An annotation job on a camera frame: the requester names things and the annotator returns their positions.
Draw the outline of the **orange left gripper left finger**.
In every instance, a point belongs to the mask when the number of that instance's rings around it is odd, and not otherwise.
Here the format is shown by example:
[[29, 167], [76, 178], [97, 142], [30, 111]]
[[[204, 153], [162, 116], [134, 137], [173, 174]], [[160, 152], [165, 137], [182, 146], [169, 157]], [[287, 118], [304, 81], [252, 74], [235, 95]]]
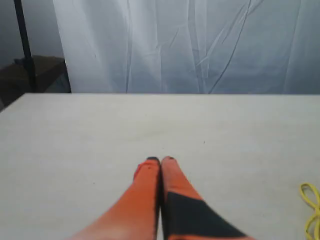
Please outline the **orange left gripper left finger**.
[[119, 200], [71, 240], [155, 240], [159, 220], [161, 164], [148, 157]]

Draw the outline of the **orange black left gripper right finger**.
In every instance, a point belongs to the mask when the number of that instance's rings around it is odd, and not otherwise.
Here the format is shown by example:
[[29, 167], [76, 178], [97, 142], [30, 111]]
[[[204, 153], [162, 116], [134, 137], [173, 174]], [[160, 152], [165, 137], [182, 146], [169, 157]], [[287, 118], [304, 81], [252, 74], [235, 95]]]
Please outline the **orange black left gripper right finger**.
[[198, 194], [170, 156], [161, 162], [165, 240], [252, 240], [224, 220]]

